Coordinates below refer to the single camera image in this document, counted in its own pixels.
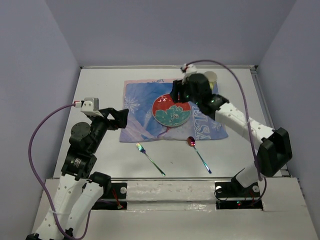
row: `screw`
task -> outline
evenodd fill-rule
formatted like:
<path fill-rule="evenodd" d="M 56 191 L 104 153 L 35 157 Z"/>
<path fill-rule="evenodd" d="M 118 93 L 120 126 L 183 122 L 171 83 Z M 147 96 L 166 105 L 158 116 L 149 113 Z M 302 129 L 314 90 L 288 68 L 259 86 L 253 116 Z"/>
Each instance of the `screw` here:
<path fill-rule="evenodd" d="M 217 187 L 215 188 L 215 190 L 216 190 L 216 192 L 217 192 L 218 194 L 222 193 L 222 187 L 221 187 L 221 186 L 217 186 Z"/>
<path fill-rule="evenodd" d="M 126 188 L 125 186 L 123 186 L 122 188 L 120 188 L 120 193 L 121 193 L 121 194 L 127 193 L 127 188 Z"/>
<path fill-rule="evenodd" d="M 252 190 L 255 192 L 255 193 L 258 193 L 260 191 L 259 187 L 257 185 L 254 185 L 252 187 Z"/>

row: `red wire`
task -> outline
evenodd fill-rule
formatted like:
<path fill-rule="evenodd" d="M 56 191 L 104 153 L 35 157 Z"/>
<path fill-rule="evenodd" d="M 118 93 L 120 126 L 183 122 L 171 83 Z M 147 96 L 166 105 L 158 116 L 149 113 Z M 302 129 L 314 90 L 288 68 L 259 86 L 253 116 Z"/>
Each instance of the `red wire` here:
<path fill-rule="evenodd" d="M 252 191 L 250 191 L 250 195 L 251 195 L 251 197 L 252 197 L 252 202 L 254 202 L 254 201 L 255 201 L 255 196 L 254 196 L 254 194 L 252 193 Z"/>
<path fill-rule="evenodd" d="M 118 204 L 118 206 L 121 206 L 121 208 L 123 208 L 123 206 L 122 206 L 122 205 L 120 204 L 120 202 L 119 202 L 119 199 L 118 199 L 117 193 L 116 193 L 116 191 L 115 191 L 115 189 L 114 189 L 114 188 L 112 188 L 112 194 L 113 194 L 113 196 L 114 196 L 114 198 L 115 198 L 116 203 Z"/>

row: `iridescent fork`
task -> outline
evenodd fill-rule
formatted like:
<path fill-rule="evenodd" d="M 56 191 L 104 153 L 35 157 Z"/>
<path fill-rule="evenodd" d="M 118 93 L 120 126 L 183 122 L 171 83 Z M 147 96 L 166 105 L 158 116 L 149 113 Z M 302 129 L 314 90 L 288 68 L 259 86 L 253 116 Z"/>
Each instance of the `iridescent fork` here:
<path fill-rule="evenodd" d="M 140 143 L 137 143 L 136 144 L 136 147 L 139 149 L 139 151 L 146 155 L 146 157 L 153 163 L 153 165 L 156 167 L 156 169 L 159 170 L 159 172 L 162 174 L 162 176 L 166 176 L 166 174 L 157 166 L 157 164 L 148 156 L 148 154 L 146 153 L 146 150 L 144 149 L 144 147 L 140 144 Z"/>

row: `white tabletop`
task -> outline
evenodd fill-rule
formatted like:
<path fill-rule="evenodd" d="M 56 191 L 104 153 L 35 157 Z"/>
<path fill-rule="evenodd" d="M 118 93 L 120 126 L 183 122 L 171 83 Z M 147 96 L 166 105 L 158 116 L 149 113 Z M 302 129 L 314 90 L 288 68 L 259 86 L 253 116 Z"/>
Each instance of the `white tabletop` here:
<path fill-rule="evenodd" d="M 225 69 L 199 68 L 199 72 L 214 71 L 217 74 L 219 94 L 229 99 L 244 111 L 243 99 L 233 76 Z M 249 114 L 266 124 L 262 107 L 249 69 L 233 69 L 238 76 L 247 99 Z M 99 98 L 99 107 L 123 108 L 124 81 L 142 79 L 174 79 L 183 75 L 177 68 L 122 68 L 82 69 L 74 94 L 74 100 L 86 97 Z M 66 125 L 54 177 L 61 175 L 61 168 L 70 146 L 70 131 L 74 124 L 90 121 L 78 108 L 72 108 Z M 197 149 L 209 165 L 209 174 L 186 141 L 160 140 L 143 143 L 150 157 L 170 178 L 232 177 L 253 161 L 250 144 L 231 129 L 229 137 L 222 140 L 197 142 Z M 92 170 L 113 178 L 158 178 L 158 170 L 142 155 L 134 143 L 119 142 L 120 130 L 107 131 L 95 156 L 97 161 Z"/>

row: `wall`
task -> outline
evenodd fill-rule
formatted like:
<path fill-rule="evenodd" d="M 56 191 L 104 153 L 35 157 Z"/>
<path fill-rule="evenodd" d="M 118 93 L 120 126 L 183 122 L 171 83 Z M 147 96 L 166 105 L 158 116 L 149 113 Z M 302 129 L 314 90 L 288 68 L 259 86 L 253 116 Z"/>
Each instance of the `wall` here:
<path fill-rule="evenodd" d="M 257 65 L 295 0 L 46 0 L 80 66 Z"/>
<path fill-rule="evenodd" d="M 42 189 L 28 162 L 38 123 L 72 101 L 79 65 L 44 0 L 0 1 L 0 239 L 31 232 Z M 34 164 L 52 176 L 69 111 L 48 121 L 36 136 Z"/>
<path fill-rule="evenodd" d="M 288 164 L 289 171 L 300 178 L 318 236 L 319 11 L 319 0 L 298 0 L 258 68 L 274 125 L 283 126 L 290 134 L 293 159 Z"/>

